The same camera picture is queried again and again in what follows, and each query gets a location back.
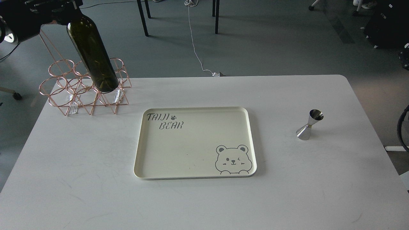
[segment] white table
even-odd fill
[[[409,195],[343,76],[132,84],[117,115],[44,107],[0,194],[0,229],[409,229]],[[254,176],[134,175],[145,110],[214,106],[248,110]],[[299,140],[314,108],[324,119]]]

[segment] jigger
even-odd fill
[[[324,118],[324,115],[321,111],[313,109],[310,111],[310,116],[308,117],[308,123],[303,127],[299,128],[295,133],[297,137],[301,140],[308,140],[311,135],[311,127],[313,124],[319,122]]]

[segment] serving tray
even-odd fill
[[[243,107],[153,108],[143,115],[134,167],[139,178],[245,177],[256,169]]]

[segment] wine bottle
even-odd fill
[[[115,90],[119,81],[95,23],[76,8],[67,25],[67,32],[95,87],[101,93]]]

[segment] bear illustration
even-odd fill
[[[237,148],[226,148],[224,145],[217,146],[216,169],[220,172],[220,175],[249,174],[253,163],[247,155],[248,151],[247,146],[243,144]]]

